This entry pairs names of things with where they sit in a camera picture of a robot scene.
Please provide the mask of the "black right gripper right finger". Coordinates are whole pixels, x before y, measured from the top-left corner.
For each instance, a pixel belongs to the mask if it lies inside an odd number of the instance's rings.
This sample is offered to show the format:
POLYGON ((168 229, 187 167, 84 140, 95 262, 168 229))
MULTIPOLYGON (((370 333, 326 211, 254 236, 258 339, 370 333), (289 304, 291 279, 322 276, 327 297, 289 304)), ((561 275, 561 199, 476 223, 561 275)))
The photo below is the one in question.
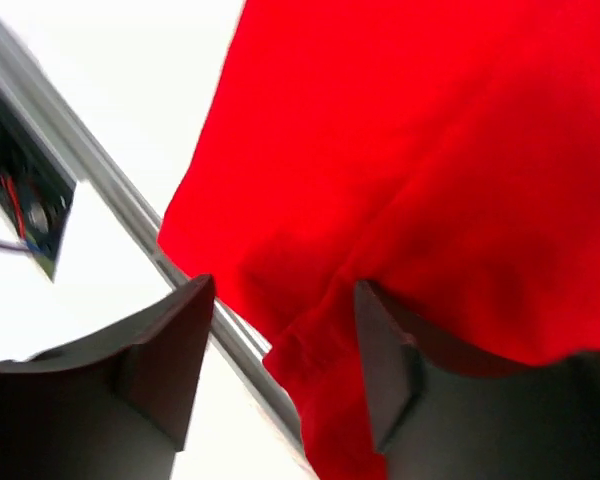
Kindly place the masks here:
POLYGON ((530 367, 355 288, 375 450, 392 479, 600 479, 600 351, 530 367))

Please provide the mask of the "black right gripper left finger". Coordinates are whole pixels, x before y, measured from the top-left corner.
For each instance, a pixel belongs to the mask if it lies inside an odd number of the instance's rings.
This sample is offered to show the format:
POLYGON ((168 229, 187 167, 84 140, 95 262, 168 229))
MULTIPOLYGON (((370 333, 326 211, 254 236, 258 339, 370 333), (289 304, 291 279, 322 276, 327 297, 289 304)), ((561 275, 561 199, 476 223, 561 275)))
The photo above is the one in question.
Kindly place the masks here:
POLYGON ((26 362, 0 362, 0 479, 167 479, 213 317, 201 275, 26 362))

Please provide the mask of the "red t shirt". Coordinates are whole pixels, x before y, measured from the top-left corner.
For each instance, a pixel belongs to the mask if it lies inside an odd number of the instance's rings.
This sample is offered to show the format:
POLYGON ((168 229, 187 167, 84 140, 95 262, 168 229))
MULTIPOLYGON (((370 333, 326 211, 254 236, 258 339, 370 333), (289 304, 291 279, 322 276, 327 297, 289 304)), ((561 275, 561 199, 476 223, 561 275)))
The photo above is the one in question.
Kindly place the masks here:
POLYGON ((158 243, 270 343, 322 479, 382 479, 370 279, 497 355, 600 350, 600 1, 249 1, 158 243))

